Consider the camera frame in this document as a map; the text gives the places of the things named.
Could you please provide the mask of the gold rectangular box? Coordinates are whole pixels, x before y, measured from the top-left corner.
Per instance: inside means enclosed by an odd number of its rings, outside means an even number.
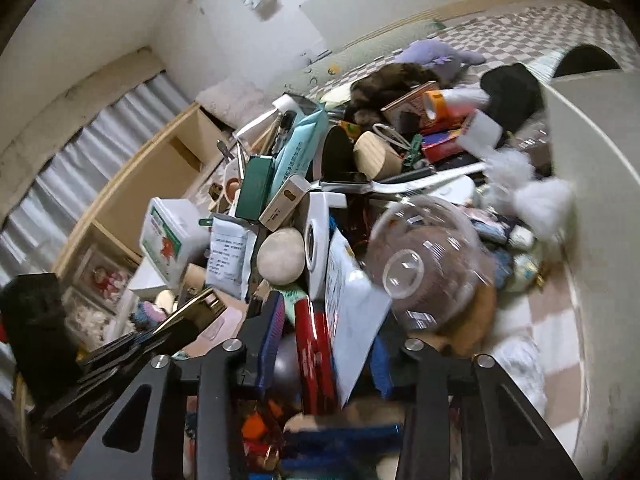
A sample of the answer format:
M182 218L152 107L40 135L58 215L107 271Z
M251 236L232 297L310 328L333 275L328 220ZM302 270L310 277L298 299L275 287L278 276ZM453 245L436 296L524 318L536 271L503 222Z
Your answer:
M225 310L227 310L227 306L217 296L213 287L207 287L193 296L182 307L178 307L176 312L171 313L164 322L154 328L152 334L166 332L171 326L181 321L189 321L199 332L202 332L215 322Z

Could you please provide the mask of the white paper packet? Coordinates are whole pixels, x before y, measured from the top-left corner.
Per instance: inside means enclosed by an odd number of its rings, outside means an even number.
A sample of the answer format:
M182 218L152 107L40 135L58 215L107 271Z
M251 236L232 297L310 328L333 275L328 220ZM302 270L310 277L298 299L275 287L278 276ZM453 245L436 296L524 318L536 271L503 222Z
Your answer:
M391 303L385 290L360 268L344 235L335 230L326 265L324 310L341 408L356 386Z

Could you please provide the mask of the wooden shelf unit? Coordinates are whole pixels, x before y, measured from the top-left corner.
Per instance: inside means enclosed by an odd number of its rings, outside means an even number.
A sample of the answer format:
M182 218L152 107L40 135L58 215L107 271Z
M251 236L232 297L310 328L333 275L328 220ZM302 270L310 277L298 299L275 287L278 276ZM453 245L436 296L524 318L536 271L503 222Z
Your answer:
M126 263L139 264L139 236L149 201L193 197L222 162L219 141L230 144L231 134L196 103L171 119L102 188L68 236L52 272L67 278L94 243Z

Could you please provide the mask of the checkered floor mat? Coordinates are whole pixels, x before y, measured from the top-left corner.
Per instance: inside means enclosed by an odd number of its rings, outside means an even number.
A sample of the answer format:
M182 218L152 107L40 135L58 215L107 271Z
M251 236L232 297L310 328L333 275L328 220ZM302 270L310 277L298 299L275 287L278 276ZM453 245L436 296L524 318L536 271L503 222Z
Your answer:
M578 44L603 48L625 70L639 65L639 48L623 20L612 11L582 3L541 3L506 14L467 18L446 25L431 38L484 55L486 62L463 76L468 87L477 86L488 70L514 63L547 78L552 62ZM344 77L310 96L349 82ZM527 292L502 294L486 342L491 349L507 352L519 339L538 349L547 398L544 417L567 452L573 452L584 407L584 359L573 284L561 260L542 270L537 284Z

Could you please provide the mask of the beige round stone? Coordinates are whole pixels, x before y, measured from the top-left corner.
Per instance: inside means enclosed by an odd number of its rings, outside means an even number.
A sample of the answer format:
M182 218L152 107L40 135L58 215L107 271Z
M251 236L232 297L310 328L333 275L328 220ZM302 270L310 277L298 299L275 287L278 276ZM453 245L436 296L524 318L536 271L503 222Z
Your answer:
M270 234L260 245L257 271L270 285L292 284L305 270L303 237L294 228L283 228Z

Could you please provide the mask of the grey curtain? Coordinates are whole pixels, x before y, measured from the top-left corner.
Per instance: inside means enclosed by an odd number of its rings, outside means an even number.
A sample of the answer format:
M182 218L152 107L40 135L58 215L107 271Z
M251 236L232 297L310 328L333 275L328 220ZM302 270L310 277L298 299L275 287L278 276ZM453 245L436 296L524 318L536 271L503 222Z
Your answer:
M77 221L134 153L190 106L165 72L100 110L39 171L1 222L1 283L50 270Z

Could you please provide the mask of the clear plastic bowl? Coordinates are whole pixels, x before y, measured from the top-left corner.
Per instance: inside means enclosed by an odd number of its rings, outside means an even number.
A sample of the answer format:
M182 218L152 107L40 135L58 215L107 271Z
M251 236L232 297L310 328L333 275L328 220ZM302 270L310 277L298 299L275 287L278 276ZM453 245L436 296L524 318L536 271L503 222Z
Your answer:
M480 285L495 284L496 260L461 208L419 196L375 221L364 270L404 330L434 332L472 304Z

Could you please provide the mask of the dark green box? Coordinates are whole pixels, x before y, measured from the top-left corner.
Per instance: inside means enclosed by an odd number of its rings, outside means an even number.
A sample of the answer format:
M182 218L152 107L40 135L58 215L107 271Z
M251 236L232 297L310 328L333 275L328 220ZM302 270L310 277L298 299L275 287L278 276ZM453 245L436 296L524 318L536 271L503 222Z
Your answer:
M240 188L235 217L257 221L265 207L273 173L273 158L255 155L250 158Z

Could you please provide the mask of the white fluffy duster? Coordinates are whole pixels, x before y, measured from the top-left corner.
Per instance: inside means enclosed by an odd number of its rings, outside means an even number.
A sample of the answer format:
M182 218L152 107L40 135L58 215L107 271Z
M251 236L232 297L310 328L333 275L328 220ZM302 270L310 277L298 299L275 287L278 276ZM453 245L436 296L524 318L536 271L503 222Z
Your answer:
M485 159L487 203L498 214L515 216L538 240L552 240L573 209L570 184L558 178L535 178L530 157L515 150L494 151Z

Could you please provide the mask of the teal box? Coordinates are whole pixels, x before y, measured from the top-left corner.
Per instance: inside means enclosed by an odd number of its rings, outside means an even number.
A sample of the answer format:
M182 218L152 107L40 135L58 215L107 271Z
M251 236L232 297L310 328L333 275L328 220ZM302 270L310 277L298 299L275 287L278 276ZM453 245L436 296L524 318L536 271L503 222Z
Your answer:
M283 183L292 174L306 176L319 144L326 137L328 130L329 117L322 105L319 105L310 115L306 115L299 122L296 122L288 143L285 144L276 159L267 200L273 199Z

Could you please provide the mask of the round wooden box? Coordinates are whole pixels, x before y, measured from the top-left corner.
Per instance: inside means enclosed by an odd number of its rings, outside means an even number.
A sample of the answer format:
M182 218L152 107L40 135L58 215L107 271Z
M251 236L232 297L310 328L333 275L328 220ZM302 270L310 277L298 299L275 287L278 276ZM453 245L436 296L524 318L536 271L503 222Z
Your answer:
M401 173L402 158L373 132L363 133L354 145L357 169L372 181L382 181Z

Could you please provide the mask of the green long bolster pillow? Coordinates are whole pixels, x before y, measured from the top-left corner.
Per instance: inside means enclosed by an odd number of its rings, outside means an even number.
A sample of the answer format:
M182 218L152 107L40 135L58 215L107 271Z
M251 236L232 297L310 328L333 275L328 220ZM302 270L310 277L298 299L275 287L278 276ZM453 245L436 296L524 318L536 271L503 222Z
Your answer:
M359 38L350 46L330 53L320 61L280 74L270 82L268 91L272 94L285 91L311 94L344 77L348 81L354 81L389 63L397 52L404 50L413 41L431 38L445 28L443 22L434 18L386 27Z

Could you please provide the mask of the orange white tube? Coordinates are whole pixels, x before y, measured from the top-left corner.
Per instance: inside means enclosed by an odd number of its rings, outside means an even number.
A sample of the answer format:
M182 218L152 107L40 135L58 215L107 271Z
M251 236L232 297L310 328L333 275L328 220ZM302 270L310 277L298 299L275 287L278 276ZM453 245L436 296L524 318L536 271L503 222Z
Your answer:
M466 117L473 110L484 110L489 101L489 94L481 88L428 90L423 95L426 118L431 122Z

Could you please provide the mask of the black garment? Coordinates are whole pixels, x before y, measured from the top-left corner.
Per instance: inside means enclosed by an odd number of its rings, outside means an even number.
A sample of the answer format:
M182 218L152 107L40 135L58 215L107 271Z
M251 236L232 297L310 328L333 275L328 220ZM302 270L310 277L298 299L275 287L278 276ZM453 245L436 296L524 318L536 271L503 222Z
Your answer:
M485 113L510 133L544 107L538 79L521 63L488 70L480 77L480 88L489 96Z

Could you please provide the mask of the purple plush toy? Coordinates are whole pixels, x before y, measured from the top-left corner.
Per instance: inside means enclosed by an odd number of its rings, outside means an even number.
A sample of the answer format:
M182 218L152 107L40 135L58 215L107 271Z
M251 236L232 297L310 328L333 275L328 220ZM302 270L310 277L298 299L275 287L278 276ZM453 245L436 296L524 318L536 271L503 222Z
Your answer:
M409 44L394 61L419 64L431 70L441 84L452 84L465 67L484 64L486 58L481 53L457 50L436 39L422 39Z

